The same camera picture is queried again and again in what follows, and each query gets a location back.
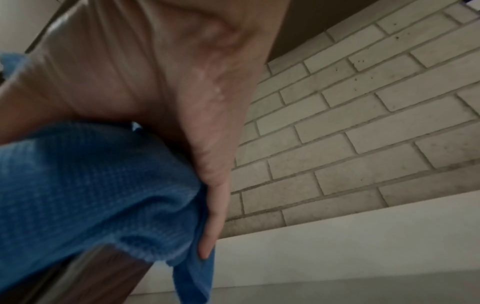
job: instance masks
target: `subway tile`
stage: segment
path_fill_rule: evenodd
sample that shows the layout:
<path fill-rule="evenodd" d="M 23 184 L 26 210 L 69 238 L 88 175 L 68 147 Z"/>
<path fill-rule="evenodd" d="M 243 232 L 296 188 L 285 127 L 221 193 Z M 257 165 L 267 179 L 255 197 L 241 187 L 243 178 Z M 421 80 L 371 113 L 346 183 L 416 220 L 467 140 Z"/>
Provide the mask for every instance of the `subway tile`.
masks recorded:
<path fill-rule="evenodd" d="M 383 18 L 378 22 L 378 25 L 391 34 L 455 2 L 457 0 L 417 0 Z"/>
<path fill-rule="evenodd" d="M 380 187 L 389 206 L 480 190 L 480 165 Z"/>
<path fill-rule="evenodd" d="M 395 111 L 477 81 L 480 81 L 480 52 L 381 90 L 377 95 L 390 111 Z"/>
<path fill-rule="evenodd" d="M 446 33 L 456 26 L 457 24 L 447 17 L 434 15 L 360 51 L 350 57 L 350 61 L 357 70 L 362 71 L 427 40 Z"/>
<path fill-rule="evenodd" d="M 353 74 L 355 74 L 355 70 L 346 60 L 343 60 L 281 90 L 281 96 L 288 104 L 310 95 L 311 93 L 320 91 L 335 82 L 352 76 Z"/>
<path fill-rule="evenodd" d="M 298 172 L 330 164 L 354 153 L 347 139 L 338 134 L 316 143 L 285 152 L 268 160 L 273 178 L 280 178 Z"/>
<path fill-rule="evenodd" d="M 242 193 L 245 213 L 268 210 L 320 196 L 311 174 L 274 182 Z"/>
<path fill-rule="evenodd" d="M 292 128 L 281 130 L 240 146 L 236 153 L 236 164 L 237 166 L 245 165 L 299 144 Z"/>
<path fill-rule="evenodd" d="M 280 93 L 270 95 L 250 105 L 245 121 L 252 121 L 281 107 L 283 107 L 283 104 Z"/>
<path fill-rule="evenodd" d="M 329 107 L 319 94 L 312 95 L 302 101 L 284 107 L 272 114 L 257 120 L 260 135 L 281 129 L 291 123 L 320 113 Z"/>
<path fill-rule="evenodd" d="M 324 195 L 428 170 L 410 145 L 401 145 L 315 172 Z"/>
<path fill-rule="evenodd" d="M 255 233 L 284 226 L 281 211 L 264 213 L 226 222 L 220 238 Z"/>
<path fill-rule="evenodd" d="M 480 85 L 462 90 L 458 93 L 458 96 L 480 114 Z"/>
<path fill-rule="evenodd" d="M 363 49 L 383 37 L 385 37 L 385 35 L 379 29 L 375 26 L 369 26 L 328 49 L 308 58 L 305 60 L 305 65 L 311 73 L 316 72 Z"/>
<path fill-rule="evenodd" d="M 480 158 L 480 123 L 416 142 L 435 168 Z"/>
<path fill-rule="evenodd" d="M 262 73 L 261 73 L 261 75 L 260 75 L 260 80 L 259 80 L 258 82 L 262 82 L 262 81 L 264 81 L 264 80 L 267 80 L 268 78 L 270 78 L 270 76 L 271 76 L 271 75 L 270 75 L 270 71 L 269 71 L 269 69 L 267 68 L 267 66 L 265 66 L 265 67 L 263 68 L 263 71 L 262 71 Z"/>
<path fill-rule="evenodd" d="M 347 131 L 346 134 L 356 151 L 364 153 L 475 118 L 460 101 L 445 97 Z"/>
<path fill-rule="evenodd" d="M 332 44 L 333 42 L 330 38 L 328 38 L 325 33 L 321 33 L 285 55 L 273 59 L 268 63 L 268 66 L 270 67 L 271 72 L 275 75 L 299 62 L 302 62 Z"/>
<path fill-rule="evenodd" d="M 253 101 L 263 98 L 279 89 L 286 87 L 308 75 L 302 64 L 297 64 L 278 75 L 272 76 L 256 86 Z"/>
<path fill-rule="evenodd" d="M 407 56 L 385 62 L 323 91 L 331 107 L 347 102 L 420 71 L 420 66 Z"/>
<path fill-rule="evenodd" d="M 479 17 L 477 13 L 460 3 L 445 9 L 443 12 L 460 23 L 467 23 Z"/>
<path fill-rule="evenodd" d="M 372 95 L 362 97 L 354 102 L 332 109 L 328 112 L 305 120 L 295 125 L 303 143 L 322 136 L 344 130 L 367 122 L 388 113 L 381 102 Z"/>
<path fill-rule="evenodd" d="M 282 210 L 287 226 L 382 209 L 374 190 L 347 194 Z"/>
<path fill-rule="evenodd" d="M 231 191 L 235 192 L 270 180 L 267 163 L 248 165 L 231 172 Z"/>
<path fill-rule="evenodd" d="M 327 32 L 335 41 L 339 41 L 410 2 L 412 0 L 377 1 L 366 9 L 329 28 Z"/>
<path fill-rule="evenodd" d="M 228 205 L 228 214 L 226 218 L 232 218 L 242 215 L 242 202 L 240 201 L 240 194 L 230 196 L 230 205 Z"/>
<path fill-rule="evenodd" d="M 480 47 L 480 21 L 449 33 L 416 50 L 414 55 L 427 68 Z"/>
<path fill-rule="evenodd" d="M 240 144 L 253 140 L 258 137 L 257 130 L 255 129 L 255 123 L 249 123 L 243 126 L 242 134 L 240 137 Z"/>

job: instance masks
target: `blue object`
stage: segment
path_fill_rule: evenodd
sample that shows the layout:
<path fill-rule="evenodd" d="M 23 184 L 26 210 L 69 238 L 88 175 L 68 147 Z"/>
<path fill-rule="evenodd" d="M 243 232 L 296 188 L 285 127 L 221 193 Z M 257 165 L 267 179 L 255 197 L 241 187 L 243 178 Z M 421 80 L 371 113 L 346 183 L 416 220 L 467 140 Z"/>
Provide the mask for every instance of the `blue object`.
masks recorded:
<path fill-rule="evenodd" d="M 26 56 L 18 53 L 0 53 L 0 64 L 3 66 L 3 77 L 10 78 L 26 60 Z"/>
<path fill-rule="evenodd" d="M 130 124 L 68 122 L 0 146 L 0 290 L 99 244 L 167 261 L 182 303 L 210 297 L 214 253 L 197 245 L 206 188 Z"/>

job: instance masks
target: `brick wall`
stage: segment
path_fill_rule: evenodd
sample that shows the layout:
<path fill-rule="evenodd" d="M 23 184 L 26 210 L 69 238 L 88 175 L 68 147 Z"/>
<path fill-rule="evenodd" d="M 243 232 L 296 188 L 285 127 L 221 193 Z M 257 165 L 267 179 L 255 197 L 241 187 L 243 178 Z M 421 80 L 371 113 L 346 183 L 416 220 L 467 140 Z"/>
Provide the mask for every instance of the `brick wall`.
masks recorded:
<path fill-rule="evenodd" d="M 480 20 L 380 0 L 268 63 L 223 236 L 480 189 Z"/>

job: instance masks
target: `hand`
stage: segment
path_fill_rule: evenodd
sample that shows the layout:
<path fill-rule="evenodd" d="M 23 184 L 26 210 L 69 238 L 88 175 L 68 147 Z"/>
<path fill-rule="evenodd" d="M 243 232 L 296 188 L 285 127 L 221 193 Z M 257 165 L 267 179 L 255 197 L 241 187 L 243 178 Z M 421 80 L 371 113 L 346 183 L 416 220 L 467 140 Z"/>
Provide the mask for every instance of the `hand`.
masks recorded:
<path fill-rule="evenodd" d="M 208 186 L 198 249 L 207 258 L 226 219 L 245 114 L 280 21 L 262 31 L 179 3 L 82 1 L 2 87 L 0 143 L 67 119 L 150 128 L 186 149 Z"/>

